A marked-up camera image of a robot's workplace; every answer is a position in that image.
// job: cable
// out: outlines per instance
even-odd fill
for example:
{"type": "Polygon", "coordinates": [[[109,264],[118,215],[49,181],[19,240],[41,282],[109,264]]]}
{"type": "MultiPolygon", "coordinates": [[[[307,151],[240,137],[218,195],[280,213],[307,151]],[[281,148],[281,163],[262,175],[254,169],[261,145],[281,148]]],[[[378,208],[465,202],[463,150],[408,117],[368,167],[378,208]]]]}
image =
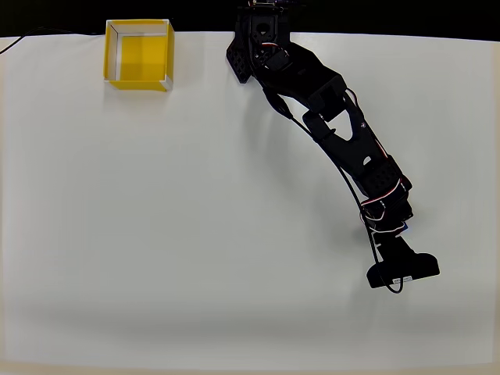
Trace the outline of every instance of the cable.
{"type": "Polygon", "coordinates": [[[11,43],[10,45],[8,45],[7,47],[5,47],[4,49],[2,49],[0,51],[0,55],[4,52],[7,52],[8,50],[10,50],[14,45],[16,45],[17,43],[19,43],[22,39],[24,39],[25,37],[29,36],[29,35],[32,35],[33,33],[39,31],[39,30],[51,30],[51,31],[57,31],[59,32],[60,34],[79,34],[79,35],[88,35],[88,36],[95,36],[95,35],[103,35],[103,33],[90,33],[90,34],[86,34],[86,33],[75,33],[74,31],[69,31],[69,30],[63,30],[63,29],[55,29],[53,27],[45,27],[45,26],[40,26],[40,27],[35,27],[34,29],[31,29],[29,30],[28,32],[26,32],[25,34],[21,35],[20,37],[18,37],[13,43],[11,43]]]}
{"type": "Polygon", "coordinates": [[[298,122],[294,117],[292,117],[290,120],[292,120],[294,123],[296,123],[303,131],[305,131],[312,139],[314,139],[313,135],[311,132],[300,122],[298,122]]]}
{"type": "MultiPolygon", "coordinates": [[[[290,118],[290,120],[292,120],[294,123],[296,123],[303,131],[305,131],[318,145],[320,145],[320,147],[323,149],[323,151],[326,152],[326,150],[323,148],[323,146],[318,142],[316,141],[316,139],[314,138],[313,134],[307,130],[307,128],[302,125],[300,122],[298,122],[294,117],[290,118]]],[[[375,246],[375,242],[373,241],[373,235],[372,233],[370,233],[370,230],[374,230],[372,227],[370,227],[368,225],[368,220],[366,218],[366,215],[364,213],[364,208],[363,206],[361,205],[361,202],[358,198],[358,195],[356,194],[355,190],[354,190],[354,187],[352,186],[351,184],[351,181],[349,181],[349,179],[347,178],[344,170],[334,161],[332,160],[332,162],[334,163],[334,165],[337,167],[338,171],[340,172],[342,178],[344,178],[344,181],[345,183],[347,184],[349,190],[351,191],[351,194],[352,194],[352,197],[354,198],[354,200],[356,201],[356,205],[358,205],[358,209],[359,209],[359,215],[361,215],[362,217],[362,221],[363,223],[365,224],[365,228],[366,228],[366,232],[368,233],[368,239],[370,240],[370,247],[372,248],[372,253],[373,253],[373,259],[375,260],[375,264],[377,266],[377,272],[380,276],[380,279],[382,280],[382,282],[384,283],[384,286],[389,290],[391,291],[392,293],[398,295],[399,293],[402,292],[403,290],[403,277],[400,277],[399,278],[399,289],[398,290],[395,290],[391,287],[391,285],[387,285],[385,284],[385,281],[384,279],[382,278],[382,275],[380,274],[380,269],[379,269],[379,266],[380,266],[380,261],[378,260],[378,256],[377,256],[377,249],[376,249],[376,246],[375,246]]]]}
{"type": "Polygon", "coordinates": [[[386,197],[388,197],[389,195],[391,195],[392,193],[394,193],[396,191],[396,189],[399,187],[401,183],[401,178],[398,179],[398,182],[396,183],[396,186],[394,186],[388,193],[382,195],[381,197],[378,197],[378,198],[373,198],[373,199],[368,199],[366,201],[363,201],[361,203],[361,206],[364,206],[364,205],[369,205],[370,203],[374,203],[374,202],[377,202],[377,201],[380,201],[381,199],[384,199],[386,197]]]}

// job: white surface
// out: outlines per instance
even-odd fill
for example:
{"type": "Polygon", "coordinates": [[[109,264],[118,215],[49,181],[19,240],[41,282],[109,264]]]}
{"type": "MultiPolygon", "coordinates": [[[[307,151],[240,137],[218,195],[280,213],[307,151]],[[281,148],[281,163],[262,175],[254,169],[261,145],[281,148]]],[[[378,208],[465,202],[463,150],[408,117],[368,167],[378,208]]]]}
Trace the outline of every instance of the white surface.
{"type": "Polygon", "coordinates": [[[292,36],[343,74],[413,182],[404,237],[437,256],[441,275],[396,296],[368,285],[366,234],[329,159],[255,81],[237,84],[231,38],[177,33],[168,94],[106,87],[102,37],[32,37],[5,55],[7,359],[220,370],[490,362],[491,45],[292,36]]]}

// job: black robotic arm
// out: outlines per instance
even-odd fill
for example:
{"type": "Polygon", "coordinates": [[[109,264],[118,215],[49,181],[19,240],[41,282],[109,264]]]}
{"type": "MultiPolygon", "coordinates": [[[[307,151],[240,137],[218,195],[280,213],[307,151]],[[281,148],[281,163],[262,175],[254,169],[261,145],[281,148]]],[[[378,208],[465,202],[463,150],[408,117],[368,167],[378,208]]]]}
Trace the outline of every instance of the black robotic arm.
{"type": "Polygon", "coordinates": [[[406,220],[413,216],[408,203],[412,185],[371,130],[342,76],[325,67],[311,51],[290,42],[291,3],[254,1],[238,8],[227,59],[240,83],[253,76],[272,107],[296,122],[330,157],[351,189],[368,232],[376,263],[367,274],[370,286],[386,286],[399,293],[403,281],[439,274],[438,261],[432,255],[416,254],[400,236],[407,228],[406,220]],[[280,95],[294,98],[309,110],[302,117],[305,127],[280,95]],[[327,125],[343,111],[351,120],[349,140],[327,125]],[[367,200],[358,199],[344,171],[367,200]],[[399,289],[391,284],[400,284],[399,289]]]}

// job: yellow box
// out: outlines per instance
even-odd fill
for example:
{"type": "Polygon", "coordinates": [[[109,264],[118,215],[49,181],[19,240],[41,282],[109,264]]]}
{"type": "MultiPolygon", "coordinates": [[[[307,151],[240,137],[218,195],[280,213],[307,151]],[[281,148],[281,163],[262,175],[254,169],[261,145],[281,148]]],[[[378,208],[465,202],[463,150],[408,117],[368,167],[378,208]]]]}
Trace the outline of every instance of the yellow box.
{"type": "Polygon", "coordinates": [[[106,21],[105,82],[120,90],[172,90],[174,45],[169,20],[106,21]]]}

